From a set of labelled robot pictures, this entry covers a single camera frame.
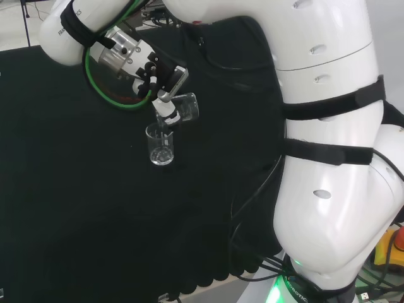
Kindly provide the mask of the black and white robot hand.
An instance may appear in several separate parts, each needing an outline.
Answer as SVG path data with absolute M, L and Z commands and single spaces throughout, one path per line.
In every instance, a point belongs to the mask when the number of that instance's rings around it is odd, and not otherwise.
M 178 64 L 166 64 L 148 45 L 136 48 L 133 61 L 136 67 L 134 93 L 151 102 L 161 124 L 178 124 L 181 115 L 172 99 L 187 79 L 187 69 Z

